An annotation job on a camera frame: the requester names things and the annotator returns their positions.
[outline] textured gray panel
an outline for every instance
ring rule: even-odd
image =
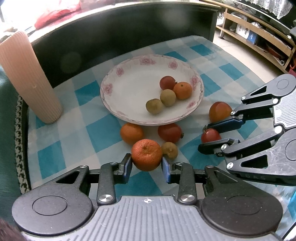
[[[222,234],[195,207],[178,204],[172,196],[124,196],[116,204],[100,206],[85,226],[69,234],[23,235],[31,241],[278,241],[272,234],[253,239]]]
[[[274,124],[282,124],[286,129],[296,127],[296,89],[287,96],[281,98],[277,105],[273,106]]]

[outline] hair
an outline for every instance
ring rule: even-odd
[[[0,219],[0,241],[27,241],[16,228]]]

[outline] brown round fruit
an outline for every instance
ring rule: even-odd
[[[176,143],[184,136],[181,127],[179,127],[176,123],[159,126],[157,132],[161,139],[172,143]]]
[[[163,143],[161,149],[163,154],[166,154],[171,160],[175,160],[178,156],[178,148],[172,142]]]
[[[162,77],[159,86],[162,90],[170,89],[172,90],[176,84],[176,80],[171,76]]]
[[[160,100],[164,106],[170,107],[176,102],[176,94],[170,89],[163,90],[160,94]]]
[[[209,110],[209,118],[211,123],[224,120],[230,116],[232,108],[225,102],[215,102]]]
[[[153,115],[157,115],[163,110],[163,104],[159,99],[148,100],[146,103],[146,109]]]
[[[179,100],[186,100],[191,96],[192,87],[187,82],[180,82],[174,86],[173,91]]]

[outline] tangerine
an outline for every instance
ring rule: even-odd
[[[131,149],[133,163],[141,171],[149,172],[157,168],[162,156],[161,146],[154,140],[140,140]]]
[[[185,100],[191,96],[192,87],[187,82],[180,82],[174,86],[173,91],[179,100]]]
[[[124,142],[133,145],[144,138],[144,131],[139,125],[126,123],[120,129],[120,136]]]

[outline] tablecloth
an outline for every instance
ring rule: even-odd
[[[29,110],[28,166],[32,187],[37,187],[79,165],[100,168],[104,163],[120,162],[131,147],[120,137],[124,121],[116,118],[104,107],[100,98],[100,84],[108,71],[120,62],[145,54],[175,57],[190,64],[200,74],[205,95],[199,107],[178,122],[184,138],[177,146],[176,161],[190,163],[194,168],[205,165],[225,170],[223,158],[203,155],[197,151],[201,143],[202,128],[209,123],[208,111],[216,101],[224,101],[232,108],[238,106],[241,97],[263,84],[250,69],[212,42],[199,36],[190,36],[154,44],[121,55],[94,66],[67,80],[54,90],[61,100],[64,113],[61,118],[45,125]],[[222,133],[222,138],[240,139],[256,136],[273,127],[272,119],[249,120],[241,129]],[[146,138],[163,141],[157,135],[157,127],[144,127]],[[295,187],[283,187],[253,183],[276,196],[282,203],[284,216],[277,230],[283,235],[295,220]],[[115,186],[116,196],[174,194],[176,184],[166,184],[162,170],[152,172],[132,169],[129,183]],[[90,197],[96,197],[95,186]]]

